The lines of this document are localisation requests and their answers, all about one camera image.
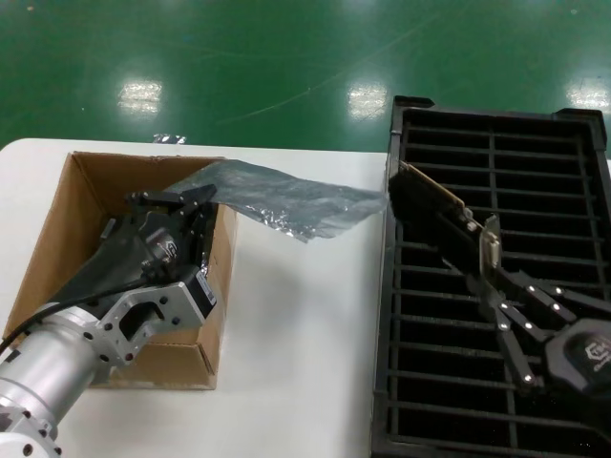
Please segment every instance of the black cable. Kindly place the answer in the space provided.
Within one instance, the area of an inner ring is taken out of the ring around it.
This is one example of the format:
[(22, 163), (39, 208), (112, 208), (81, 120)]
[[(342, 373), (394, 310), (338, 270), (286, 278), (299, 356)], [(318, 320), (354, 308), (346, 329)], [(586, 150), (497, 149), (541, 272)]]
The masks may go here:
[(45, 308), (37, 313), (34, 313), (27, 320), (19, 324), (17, 327), (13, 329), (13, 331), (7, 336), (7, 338), (0, 343), (0, 355), (4, 353), (9, 346), (24, 332), (26, 332), (33, 324), (43, 320), (50, 315), (53, 315), (57, 312), (61, 312), (67, 308), (70, 308), (74, 305), (78, 305), (80, 303), (97, 301), (98, 299), (105, 298), (107, 296), (112, 296), (113, 294), (123, 293), (125, 291), (129, 291), (130, 289), (140, 288), (141, 286), (146, 285), (149, 282), (148, 279), (138, 279), (134, 281), (130, 281), (128, 283), (123, 283), (114, 288), (109, 288), (100, 293), (95, 293), (90, 296), (83, 296), (80, 298), (69, 299), (67, 301), (59, 302), (50, 307)]

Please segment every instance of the black crate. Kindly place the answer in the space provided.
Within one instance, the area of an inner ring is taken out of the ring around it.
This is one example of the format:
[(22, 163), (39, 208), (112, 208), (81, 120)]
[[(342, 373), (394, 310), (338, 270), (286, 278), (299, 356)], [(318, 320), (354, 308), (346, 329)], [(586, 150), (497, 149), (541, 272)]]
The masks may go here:
[[(598, 111), (464, 113), (397, 97), (388, 170), (406, 160), (480, 221), (499, 214), (506, 269), (609, 300), (605, 144)], [(561, 402), (516, 392), (462, 275), (390, 211), (386, 225), (371, 455), (611, 456)]]

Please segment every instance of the cardboard box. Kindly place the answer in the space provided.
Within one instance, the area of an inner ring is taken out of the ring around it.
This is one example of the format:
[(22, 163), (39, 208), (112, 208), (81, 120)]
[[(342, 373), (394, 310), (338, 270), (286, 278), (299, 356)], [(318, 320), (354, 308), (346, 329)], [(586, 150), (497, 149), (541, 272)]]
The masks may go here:
[[(129, 211), (129, 192), (163, 190), (220, 158), (68, 155), (53, 204), (5, 328), (31, 316), (95, 252), (110, 216)], [(218, 303), (200, 329), (157, 335), (106, 386), (212, 389), (231, 280), (236, 215), (219, 206), (207, 280)]]

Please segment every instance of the green floor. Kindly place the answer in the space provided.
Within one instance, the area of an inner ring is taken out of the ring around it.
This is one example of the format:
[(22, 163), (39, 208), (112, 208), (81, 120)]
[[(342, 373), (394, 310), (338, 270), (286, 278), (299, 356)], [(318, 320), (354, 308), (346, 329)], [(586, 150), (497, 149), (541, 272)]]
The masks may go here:
[(0, 0), (21, 137), (385, 151), (396, 94), (611, 113), (606, 0)]

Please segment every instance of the transparent plastic bag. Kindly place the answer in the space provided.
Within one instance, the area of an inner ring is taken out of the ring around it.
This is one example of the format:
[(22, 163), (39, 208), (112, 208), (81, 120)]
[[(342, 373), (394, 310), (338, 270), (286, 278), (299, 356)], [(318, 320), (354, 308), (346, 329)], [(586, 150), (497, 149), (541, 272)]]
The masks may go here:
[(240, 160), (215, 162), (167, 190), (206, 184), (217, 187), (214, 202), (301, 241), (336, 237), (387, 206), (384, 193), (300, 179)]

